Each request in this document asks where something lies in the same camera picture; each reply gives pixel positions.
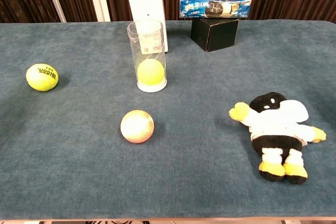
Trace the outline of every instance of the tennis ball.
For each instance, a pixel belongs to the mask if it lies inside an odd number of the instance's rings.
[[[52,66],[39,63],[28,68],[26,79],[33,89],[48,91],[58,83],[58,73]]]
[[[138,66],[138,80],[145,85],[156,85],[164,79],[164,68],[155,59],[145,59]]]
[[[132,143],[147,141],[154,132],[154,121],[147,112],[132,110],[121,120],[121,134]]]

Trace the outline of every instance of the blue-gray tablecloth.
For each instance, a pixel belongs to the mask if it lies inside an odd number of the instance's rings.
[[[210,53],[191,22],[167,22],[167,86],[137,88],[128,22],[0,24],[0,219],[336,216],[336,25],[240,21],[236,45]],[[49,92],[25,80],[55,67]],[[301,186],[258,174],[248,128],[228,110],[277,91],[328,135],[303,149]],[[149,112],[136,145],[122,117]]]

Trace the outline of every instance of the plush toy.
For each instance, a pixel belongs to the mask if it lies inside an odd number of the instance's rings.
[[[327,135],[314,126],[298,124],[308,119],[301,102],[271,92],[255,98],[250,105],[236,103],[229,115],[249,127],[252,146],[263,158],[259,165],[262,177],[270,181],[287,178],[295,184],[307,180],[302,146],[323,141]]]

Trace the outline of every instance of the blue cookie package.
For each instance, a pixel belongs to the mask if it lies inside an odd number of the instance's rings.
[[[252,0],[180,0],[180,18],[246,18]]]

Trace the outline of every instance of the plush toy's black head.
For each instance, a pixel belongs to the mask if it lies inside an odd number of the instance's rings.
[[[280,102],[285,100],[287,99],[282,94],[270,92],[253,99],[250,103],[250,108],[259,113],[264,110],[277,110],[280,108]]]

